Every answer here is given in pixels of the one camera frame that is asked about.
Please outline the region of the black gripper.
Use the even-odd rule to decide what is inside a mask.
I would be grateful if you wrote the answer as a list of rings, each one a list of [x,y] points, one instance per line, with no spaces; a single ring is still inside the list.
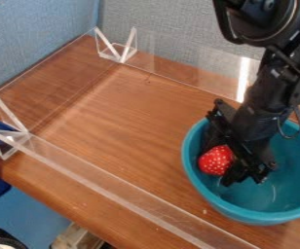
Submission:
[[[228,145],[233,152],[233,164],[225,171],[221,184],[229,187],[252,178],[262,184],[269,173],[276,169],[274,154],[270,140],[244,141],[233,128],[233,118],[237,110],[220,98],[214,108],[208,112],[206,124],[201,138],[201,153],[208,153],[214,147]]]

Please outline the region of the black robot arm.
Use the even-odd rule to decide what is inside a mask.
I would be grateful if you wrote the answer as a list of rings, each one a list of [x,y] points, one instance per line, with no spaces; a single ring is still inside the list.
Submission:
[[[233,151],[225,186],[248,178],[262,183],[276,168],[270,140],[300,113],[300,0],[213,0],[213,5],[225,39],[265,53],[241,106],[214,101],[202,150],[226,145]]]

